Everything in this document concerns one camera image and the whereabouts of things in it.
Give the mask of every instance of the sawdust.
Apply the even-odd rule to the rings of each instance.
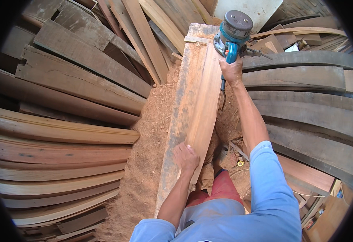
[[[132,127],[140,133],[140,139],[133,145],[131,156],[125,167],[125,175],[120,183],[120,193],[106,203],[109,217],[96,229],[96,237],[101,242],[129,241],[130,236],[139,223],[145,218],[153,218],[156,195],[159,186],[167,132],[171,112],[174,105],[176,84],[180,67],[171,66],[167,75],[167,84],[151,90],[145,104],[141,119]],[[235,130],[238,121],[238,109],[231,88],[226,86],[227,103],[224,111],[219,111],[216,127],[210,142],[206,159],[207,165],[202,168],[200,180],[203,187],[211,193],[213,184],[213,168],[210,165],[214,148],[219,142],[216,130],[222,142],[227,143],[242,136]],[[234,167],[229,152],[221,163],[230,174],[238,170],[249,169],[249,163]],[[249,171],[238,172],[232,176],[233,182],[241,198],[250,194]]]

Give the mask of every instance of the shorts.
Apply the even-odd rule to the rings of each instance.
[[[187,199],[186,207],[198,205],[217,198],[233,199],[244,205],[229,176],[229,172],[224,169],[219,170],[214,178],[211,196],[204,191],[192,191]]]

